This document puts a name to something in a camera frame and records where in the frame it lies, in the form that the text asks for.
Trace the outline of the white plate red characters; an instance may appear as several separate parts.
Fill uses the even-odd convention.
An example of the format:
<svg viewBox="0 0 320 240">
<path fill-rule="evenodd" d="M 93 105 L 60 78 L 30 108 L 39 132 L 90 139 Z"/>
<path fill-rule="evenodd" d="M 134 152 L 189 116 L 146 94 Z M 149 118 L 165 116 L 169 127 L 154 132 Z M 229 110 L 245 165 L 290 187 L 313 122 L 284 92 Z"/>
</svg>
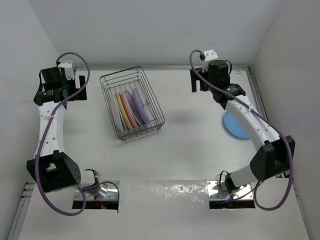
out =
<svg viewBox="0 0 320 240">
<path fill-rule="evenodd" d="M 133 117 L 137 123 L 138 126 L 144 126 L 145 123 L 143 122 L 137 108 L 136 108 L 136 105 L 135 105 L 135 101 L 134 101 L 134 98 L 132 96 L 132 94 L 129 92 L 129 91 L 125 91 L 125 96 L 127 98 L 127 101 L 128 101 L 128 104 L 131 108 L 131 112 L 133 114 Z"/>
</svg>

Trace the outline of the yellow plastic plate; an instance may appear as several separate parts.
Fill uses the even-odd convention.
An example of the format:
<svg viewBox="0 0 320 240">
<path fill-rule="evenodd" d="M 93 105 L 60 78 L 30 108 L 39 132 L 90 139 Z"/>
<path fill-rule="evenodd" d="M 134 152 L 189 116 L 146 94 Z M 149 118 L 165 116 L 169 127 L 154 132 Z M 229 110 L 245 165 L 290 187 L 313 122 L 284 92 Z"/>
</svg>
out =
<svg viewBox="0 0 320 240">
<path fill-rule="evenodd" d="M 119 109 L 120 109 L 122 118 L 123 118 L 123 120 L 124 120 L 124 124 L 125 124 L 125 126 L 126 126 L 127 129 L 132 130 L 132 129 L 133 129 L 133 126 L 131 125 L 131 123 L 130 123 L 130 121 L 129 121 L 129 119 L 128 119 L 128 116 L 127 116 L 127 114 L 126 114 L 125 108 L 124 108 L 123 103 L 122 103 L 122 100 L 121 100 L 121 95 L 120 95 L 120 93 L 116 93 L 115 96 L 116 96 L 117 104 L 118 104 L 118 107 L 119 107 Z"/>
</svg>

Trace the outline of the white plate orange sunburst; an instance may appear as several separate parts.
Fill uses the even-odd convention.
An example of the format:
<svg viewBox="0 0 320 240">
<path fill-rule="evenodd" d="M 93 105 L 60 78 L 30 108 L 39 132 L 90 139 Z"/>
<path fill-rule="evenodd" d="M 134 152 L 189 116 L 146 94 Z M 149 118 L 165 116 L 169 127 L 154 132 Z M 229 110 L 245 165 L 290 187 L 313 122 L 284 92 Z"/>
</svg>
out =
<svg viewBox="0 0 320 240">
<path fill-rule="evenodd" d="M 126 130 L 126 125 L 122 119 L 122 115 L 121 115 L 121 112 L 120 112 L 120 109 L 118 106 L 118 101 L 117 101 L 115 94 L 113 95 L 113 98 L 114 98 L 114 105 L 115 105 L 115 109 L 116 109 L 115 110 L 116 124 L 117 124 L 117 127 L 120 131 L 124 131 L 124 130 Z"/>
</svg>

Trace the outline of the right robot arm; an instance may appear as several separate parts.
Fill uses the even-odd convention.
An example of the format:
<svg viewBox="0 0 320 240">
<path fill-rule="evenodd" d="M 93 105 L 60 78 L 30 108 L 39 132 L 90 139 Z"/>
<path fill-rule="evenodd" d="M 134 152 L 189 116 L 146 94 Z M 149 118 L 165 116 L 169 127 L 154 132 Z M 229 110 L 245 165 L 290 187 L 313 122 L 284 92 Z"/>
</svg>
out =
<svg viewBox="0 0 320 240">
<path fill-rule="evenodd" d="M 230 82 L 225 60 L 212 60 L 203 67 L 193 67 L 190 77 L 192 92 L 196 92 L 196 81 L 199 81 L 200 90 L 210 91 L 215 102 L 240 123 L 256 150 L 247 166 L 226 175 L 222 191 L 231 194 L 244 185 L 263 182 L 290 169 L 295 141 L 289 135 L 281 137 L 255 110 L 243 88 Z"/>
</svg>

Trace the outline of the pink plastic plate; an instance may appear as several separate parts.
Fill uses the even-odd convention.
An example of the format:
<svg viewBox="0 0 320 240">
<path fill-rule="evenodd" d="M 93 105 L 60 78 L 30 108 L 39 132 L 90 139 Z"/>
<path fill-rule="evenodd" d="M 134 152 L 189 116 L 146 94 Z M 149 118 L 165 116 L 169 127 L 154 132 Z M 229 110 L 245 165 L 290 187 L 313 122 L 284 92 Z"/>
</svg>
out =
<svg viewBox="0 0 320 240">
<path fill-rule="evenodd" d="M 126 97 L 126 91 L 123 91 L 121 93 L 120 97 L 121 97 L 121 101 L 122 101 L 123 107 L 125 109 L 126 115 L 127 115 L 128 119 L 129 119 L 131 125 L 133 126 L 133 128 L 137 128 L 138 125 L 137 125 L 137 123 L 135 121 L 135 118 L 134 118 L 134 116 L 132 114 L 132 111 L 131 111 L 131 107 L 130 107 L 130 105 L 128 103 L 128 100 L 127 100 L 127 97 Z"/>
</svg>

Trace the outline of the purple plastic plate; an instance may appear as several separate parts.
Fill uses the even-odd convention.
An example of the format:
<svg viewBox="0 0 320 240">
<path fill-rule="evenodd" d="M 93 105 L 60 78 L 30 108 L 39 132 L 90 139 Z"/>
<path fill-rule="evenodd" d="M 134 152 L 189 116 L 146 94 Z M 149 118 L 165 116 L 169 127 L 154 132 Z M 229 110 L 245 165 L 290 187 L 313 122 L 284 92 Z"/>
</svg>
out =
<svg viewBox="0 0 320 240">
<path fill-rule="evenodd" d="M 135 108 L 137 109 L 137 112 L 139 113 L 142 121 L 145 124 L 149 124 L 150 123 L 150 119 L 147 115 L 147 112 L 145 110 L 144 104 L 142 102 L 142 98 L 137 90 L 137 88 L 133 88 L 132 89 L 132 97 L 133 97 L 133 101 L 135 104 Z"/>
</svg>

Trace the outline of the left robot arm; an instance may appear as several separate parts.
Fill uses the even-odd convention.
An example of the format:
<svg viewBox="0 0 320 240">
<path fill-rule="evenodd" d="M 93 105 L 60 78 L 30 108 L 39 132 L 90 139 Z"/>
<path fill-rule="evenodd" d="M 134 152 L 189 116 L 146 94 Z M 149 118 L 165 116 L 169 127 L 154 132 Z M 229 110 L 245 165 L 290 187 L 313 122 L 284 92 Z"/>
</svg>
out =
<svg viewBox="0 0 320 240">
<path fill-rule="evenodd" d="M 40 117 L 39 163 L 28 160 L 26 168 L 32 178 L 39 176 L 45 193 L 79 186 L 85 188 L 98 183 L 98 173 L 82 170 L 66 153 L 63 141 L 63 121 L 67 104 L 59 103 L 78 90 L 72 67 L 52 67 L 39 73 L 39 87 L 33 99 Z"/>
</svg>

